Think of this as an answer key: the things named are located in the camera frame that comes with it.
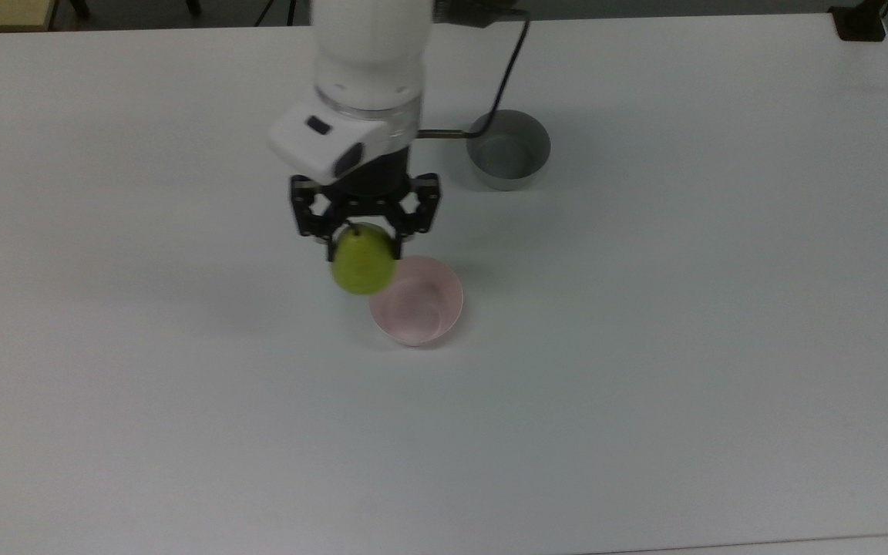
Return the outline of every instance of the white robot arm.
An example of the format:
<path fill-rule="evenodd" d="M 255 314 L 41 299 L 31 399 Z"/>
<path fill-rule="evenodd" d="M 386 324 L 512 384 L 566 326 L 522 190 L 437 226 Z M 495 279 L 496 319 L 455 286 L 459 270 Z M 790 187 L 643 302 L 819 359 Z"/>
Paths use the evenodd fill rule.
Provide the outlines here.
<path fill-rule="evenodd" d="M 321 186 L 409 146 L 419 129 L 432 0 L 314 0 L 314 83 L 269 131 Z"/>
<path fill-rule="evenodd" d="M 496 111 L 529 28 L 516 0 L 314 0 L 318 43 L 314 83 L 306 97 L 269 130 L 276 153 L 300 175 L 290 178 L 290 203 L 300 235 L 315 236 L 334 257 L 335 232 L 349 217 L 384 217 L 394 228 L 392 256 L 402 242 L 430 231 L 440 185 L 434 173 L 410 178 L 409 145 L 419 136 L 480 136 L 433 130 L 420 134 L 423 50 L 433 21 L 487 27 L 500 15 L 525 15 L 523 32 L 496 95 Z M 401 200 L 415 194 L 408 214 Z M 330 204 L 323 214 L 317 196 Z"/>

